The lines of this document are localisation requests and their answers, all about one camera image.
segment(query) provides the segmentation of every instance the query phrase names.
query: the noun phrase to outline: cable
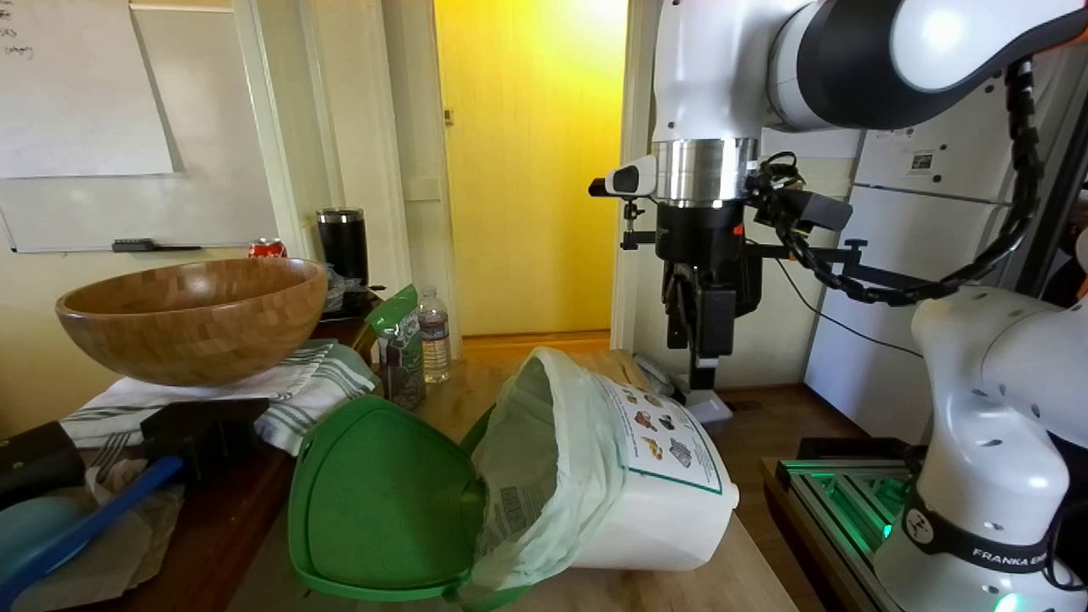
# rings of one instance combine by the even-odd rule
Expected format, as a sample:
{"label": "cable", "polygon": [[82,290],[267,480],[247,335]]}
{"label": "cable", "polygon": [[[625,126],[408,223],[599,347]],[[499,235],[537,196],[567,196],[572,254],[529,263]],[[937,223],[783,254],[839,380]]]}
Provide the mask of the cable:
{"label": "cable", "polygon": [[759,177],[749,179],[749,191],[753,201],[760,201],[760,210],[769,213],[777,243],[784,253],[813,270],[813,277],[847,293],[858,302],[887,302],[887,305],[912,305],[921,299],[941,299],[950,296],[957,286],[991,271],[1011,253],[1016,253],[1020,237],[1026,235],[1034,210],[1041,205],[1041,177],[1042,165],[1035,158],[1035,129],[1034,129],[1034,72],[1031,57],[1013,61],[1007,67],[1007,118],[1011,118],[1011,144],[1013,144],[1013,205],[1007,222],[999,223],[996,237],[961,270],[947,271],[937,284],[867,284],[850,271],[834,270],[814,247],[810,247],[807,235],[810,229],[797,223],[787,196],[787,191],[801,191],[801,177],[794,170],[794,153],[775,153],[760,165]]}
{"label": "cable", "polygon": [[1060,508],[1056,509],[1056,516],[1052,516],[1052,526],[1050,526],[1050,535],[1048,535],[1048,563],[1042,563],[1042,578],[1056,590],[1056,592],[1088,592],[1088,586],[1073,574],[1073,582],[1060,582],[1056,578],[1056,539],[1060,539],[1060,526],[1064,526],[1064,520],[1069,516],[1069,514],[1083,514],[1088,509],[1088,500],[1077,500],[1077,503],[1069,503],[1069,508]]}
{"label": "cable", "polygon": [[839,327],[839,331],[847,331],[847,335],[852,335],[852,338],[861,338],[861,340],[867,340],[867,344],[877,344],[877,347],[887,347],[887,349],[896,349],[896,353],[906,353],[906,357],[918,357],[918,359],[921,359],[921,353],[912,349],[912,347],[896,347],[896,344],[887,344],[887,340],[879,340],[879,338],[861,335],[861,331],[847,327],[843,319],[814,310],[814,305],[807,299],[807,293],[794,286],[794,280],[787,277],[784,263],[775,259],[775,265],[783,270],[783,277],[784,277],[784,284],[792,286],[794,299],[801,299],[801,305],[813,310],[820,319],[827,319],[827,323],[834,323],[834,327]]}

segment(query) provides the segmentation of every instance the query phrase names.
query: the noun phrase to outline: plastic bag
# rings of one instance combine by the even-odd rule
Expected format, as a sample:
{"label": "plastic bag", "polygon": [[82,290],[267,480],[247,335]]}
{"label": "plastic bag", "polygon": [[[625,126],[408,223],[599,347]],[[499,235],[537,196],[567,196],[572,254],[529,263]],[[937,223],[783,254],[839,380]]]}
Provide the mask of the plastic bag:
{"label": "plastic bag", "polygon": [[563,571],[625,480],[600,380],[532,349],[502,386],[472,465],[488,500],[462,601]]}
{"label": "plastic bag", "polygon": [[365,331],[351,344],[376,375],[379,396],[401,407],[419,407],[426,396],[413,310],[419,290],[397,290],[392,299],[366,314]]}

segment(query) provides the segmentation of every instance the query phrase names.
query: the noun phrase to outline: green lid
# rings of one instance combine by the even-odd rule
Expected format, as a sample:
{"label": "green lid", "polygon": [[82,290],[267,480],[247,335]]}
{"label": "green lid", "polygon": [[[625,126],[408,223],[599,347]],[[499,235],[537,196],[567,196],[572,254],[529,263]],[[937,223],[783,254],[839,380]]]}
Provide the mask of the green lid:
{"label": "green lid", "polygon": [[317,592],[444,599],[481,525],[467,449],[379,399],[351,399],[310,437],[289,495],[289,553]]}

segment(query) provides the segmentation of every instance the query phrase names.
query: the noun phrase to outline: yellow wall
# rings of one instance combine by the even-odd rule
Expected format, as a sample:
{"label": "yellow wall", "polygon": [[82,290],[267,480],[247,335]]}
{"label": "yellow wall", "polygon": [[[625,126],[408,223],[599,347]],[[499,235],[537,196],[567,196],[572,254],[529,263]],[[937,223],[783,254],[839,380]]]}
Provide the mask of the yellow wall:
{"label": "yellow wall", "polygon": [[625,0],[437,0],[462,335],[605,331]]}

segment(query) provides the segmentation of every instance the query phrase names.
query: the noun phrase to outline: white plastic bag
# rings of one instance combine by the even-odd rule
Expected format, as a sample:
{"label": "white plastic bag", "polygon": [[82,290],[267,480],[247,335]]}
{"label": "white plastic bag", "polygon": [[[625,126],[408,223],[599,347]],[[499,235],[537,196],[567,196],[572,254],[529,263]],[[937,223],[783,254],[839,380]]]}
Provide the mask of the white plastic bag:
{"label": "white plastic bag", "polygon": [[488,500],[462,594],[528,590],[572,568],[625,480],[609,392],[563,353],[532,349],[502,386],[472,465]]}

